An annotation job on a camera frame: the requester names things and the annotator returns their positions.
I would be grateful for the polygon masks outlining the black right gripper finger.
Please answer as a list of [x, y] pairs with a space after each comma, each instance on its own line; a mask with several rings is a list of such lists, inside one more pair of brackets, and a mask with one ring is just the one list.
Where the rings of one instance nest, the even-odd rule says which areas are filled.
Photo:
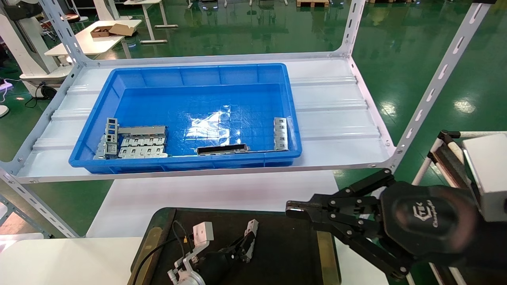
[[286, 202], [286, 216], [310, 222], [353, 222], [360, 215], [379, 218], [380, 199], [373, 191], [395, 183], [389, 169], [382, 169], [334, 194], [314, 194], [309, 201]]
[[316, 231], [329, 232], [386, 275], [404, 279], [414, 261], [413, 255], [390, 241], [380, 223], [353, 215], [310, 215]]

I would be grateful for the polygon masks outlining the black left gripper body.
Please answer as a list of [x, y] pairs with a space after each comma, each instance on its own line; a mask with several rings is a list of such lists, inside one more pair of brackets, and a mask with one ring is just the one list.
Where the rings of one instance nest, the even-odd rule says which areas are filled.
[[239, 254], [230, 248], [210, 251], [199, 258], [198, 274], [201, 276], [204, 284], [218, 285], [238, 259]]

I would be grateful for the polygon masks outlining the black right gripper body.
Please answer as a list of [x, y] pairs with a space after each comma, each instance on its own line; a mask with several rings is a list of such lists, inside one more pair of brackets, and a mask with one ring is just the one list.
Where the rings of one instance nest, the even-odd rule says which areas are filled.
[[506, 271], [506, 222], [488, 222], [469, 191], [396, 182], [380, 195], [383, 245], [394, 249], [380, 265], [403, 278], [413, 264]]

